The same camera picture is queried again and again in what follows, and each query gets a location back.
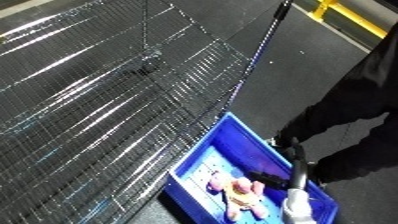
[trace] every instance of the pink stuffed animal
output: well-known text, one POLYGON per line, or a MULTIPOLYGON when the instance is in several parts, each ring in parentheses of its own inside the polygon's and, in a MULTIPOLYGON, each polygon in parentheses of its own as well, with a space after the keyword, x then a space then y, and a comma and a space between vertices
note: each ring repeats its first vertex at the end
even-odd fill
POLYGON ((265 185, 253 183, 246 177, 233 178, 230 174, 216 171, 211 176, 209 188, 213 191, 223 191, 227 203, 227 217, 236 222, 241 218, 242 210, 251 210, 258 219, 268 216, 267 208, 261 203, 265 185))

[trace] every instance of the blue plastic bin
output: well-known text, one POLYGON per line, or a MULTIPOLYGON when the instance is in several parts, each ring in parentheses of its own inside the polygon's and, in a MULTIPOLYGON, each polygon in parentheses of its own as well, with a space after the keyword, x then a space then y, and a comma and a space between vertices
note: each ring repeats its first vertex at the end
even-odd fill
MULTIPOLYGON (((230 223, 225 216, 222 193, 207 189, 215 170, 243 176, 246 171, 264 171, 288 179, 291 165, 232 113, 227 113, 191 151, 174 166, 165 191, 199 224, 230 223)), ((312 182, 308 185, 313 218, 319 224, 332 223, 338 206, 312 182)), ((266 188, 263 204, 270 215, 257 220, 244 211, 236 223, 282 223, 281 204, 286 191, 266 188)))

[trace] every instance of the yellow railing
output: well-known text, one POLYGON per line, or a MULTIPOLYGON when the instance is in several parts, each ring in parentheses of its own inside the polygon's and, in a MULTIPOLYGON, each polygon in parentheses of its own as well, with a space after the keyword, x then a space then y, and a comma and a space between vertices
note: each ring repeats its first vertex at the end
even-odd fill
POLYGON ((323 16, 325 15, 326 11, 329 8, 331 8, 380 38, 384 38, 387 35, 386 31, 374 25, 373 23, 369 22, 368 20, 364 19, 362 16, 356 14, 350 9, 344 7, 338 2, 338 0, 318 0, 318 1, 320 2, 320 4, 317 7, 317 9, 315 9, 313 12, 309 14, 310 17, 312 17, 316 21, 322 22, 323 16))

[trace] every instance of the wire rack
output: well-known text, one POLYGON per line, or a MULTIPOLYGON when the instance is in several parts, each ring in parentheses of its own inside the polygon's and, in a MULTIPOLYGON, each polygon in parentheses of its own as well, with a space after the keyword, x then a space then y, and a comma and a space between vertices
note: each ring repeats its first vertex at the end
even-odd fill
POLYGON ((217 121, 248 59, 159 0, 2 35, 0 223, 125 223, 217 121))

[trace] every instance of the concrete floor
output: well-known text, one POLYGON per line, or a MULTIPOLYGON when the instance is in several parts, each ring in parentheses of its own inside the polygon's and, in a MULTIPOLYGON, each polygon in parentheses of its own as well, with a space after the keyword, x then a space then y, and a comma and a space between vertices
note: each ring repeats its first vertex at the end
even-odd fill
MULTIPOLYGON (((59 0, 34 6, 29 11, 15 11, 19 13, 4 16, 0 32, 83 2, 85 1, 59 0)), ((209 32, 250 57, 280 1, 171 2, 209 32)), ((396 14, 389 15, 389 21, 393 21, 396 14)), ((264 138, 273 136, 289 119, 306 106, 317 102, 365 55, 363 48, 347 41, 324 25, 312 21, 305 12, 295 7, 282 23, 264 58, 239 94, 232 112, 258 135, 264 138)), ((381 121, 382 118, 358 121, 332 128, 304 144, 307 154, 311 160, 317 160, 354 144, 368 133, 369 128, 381 121)), ((391 168, 366 178, 330 184, 327 192, 340 205, 336 223, 396 223, 396 171, 397 168, 391 168)), ((192 220, 162 193, 131 223, 191 222, 192 220)))

